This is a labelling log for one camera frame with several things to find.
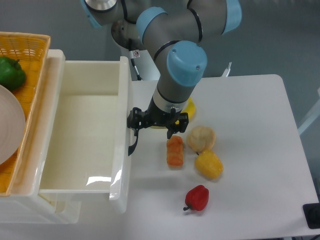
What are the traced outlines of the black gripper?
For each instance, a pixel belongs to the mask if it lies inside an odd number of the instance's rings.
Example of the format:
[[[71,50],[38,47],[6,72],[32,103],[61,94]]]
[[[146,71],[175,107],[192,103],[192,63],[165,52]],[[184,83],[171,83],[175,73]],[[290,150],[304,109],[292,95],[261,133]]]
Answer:
[[[161,110],[152,99],[146,111],[134,107],[127,117],[127,127],[132,129],[136,137],[134,145],[137,145],[140,129],[145,126],[165,127],[167,128],[167,139],[174,134],[184,133],[189,124],[189,115],[186,112],[181,113],[175,108],[169,112]]]

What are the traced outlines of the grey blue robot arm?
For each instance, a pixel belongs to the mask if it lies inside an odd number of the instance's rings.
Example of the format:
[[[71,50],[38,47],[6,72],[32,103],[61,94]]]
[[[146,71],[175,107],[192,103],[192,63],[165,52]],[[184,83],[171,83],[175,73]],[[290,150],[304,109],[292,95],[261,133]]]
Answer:
[[[199,44],[206,37],[224,35],[240,25],[240,2],[190,0],[174,15],[145,0],[83,0],[81,5],[94,27],[120,20],[134,24],[160,73],[147,110],[133,108],[127,127],[135,136],[151,126],[165,127],[168,138],[183,133],[189,123],[183,107],[208,64]]]

